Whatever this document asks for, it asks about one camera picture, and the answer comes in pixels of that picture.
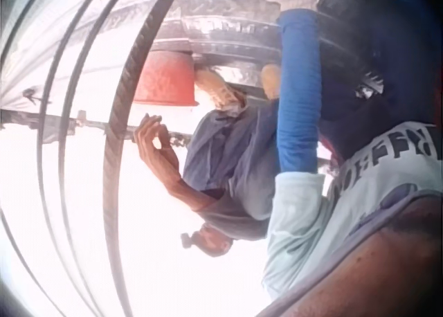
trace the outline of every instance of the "red bucket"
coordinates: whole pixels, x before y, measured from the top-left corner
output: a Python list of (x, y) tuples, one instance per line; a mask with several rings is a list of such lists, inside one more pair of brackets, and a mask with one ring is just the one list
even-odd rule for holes
[(146, 59), (134, 103), (191, 107), (194, 95), (194, 61), (191, 55), (156, 51)]

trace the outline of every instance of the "blue sleeve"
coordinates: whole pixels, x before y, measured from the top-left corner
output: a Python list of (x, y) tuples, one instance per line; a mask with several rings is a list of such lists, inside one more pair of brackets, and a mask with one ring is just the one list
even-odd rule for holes
[(281, 14), (282, 81), (277, 146), (282, 172), (317, 173), (321, 65), (316, 13)]

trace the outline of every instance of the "person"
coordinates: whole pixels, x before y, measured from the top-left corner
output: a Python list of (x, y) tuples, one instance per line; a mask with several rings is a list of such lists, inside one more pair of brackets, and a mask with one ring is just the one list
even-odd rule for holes
[[(286, 10), (280, 173), (263, 277), (275, 302), (258, 316), (425, 316), (422, 304), (442, 292), (443, 138), (433, 124), (432, 53), (398, 13), (401, 0), (389, 0), (368, 26), (390, 30), (371, 33), (383, 95), (333, 113), (322, 127), (315, 5), (269, 1)], [(332, 134), (345, 123), (353, 126)], [(327, 197), (313, 160), (317, 126), (343, 156)]]

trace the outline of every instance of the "forearm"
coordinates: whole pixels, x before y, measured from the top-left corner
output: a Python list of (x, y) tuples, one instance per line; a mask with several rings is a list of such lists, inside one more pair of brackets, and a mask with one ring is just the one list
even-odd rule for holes
[(211, 196), (208, 196), (204, 192), (193, 189), (185, 181), (181, 181), (174, 189), (169, 191), (169, 194), (178, 200), (184, 202), (189, 208), (198, 212), (205, 207), (215, 203), (217, 200)]
[(282, 13), (282, 81), (277, 144), (282, 172), (317, 171), (321, 69), (316, 13)]
[(426, 203), (421, 214), (406, 212), (373, 235), (283, 316), (402, 317), (414, 312), (442, 275), (441, 201), (421, 202)]

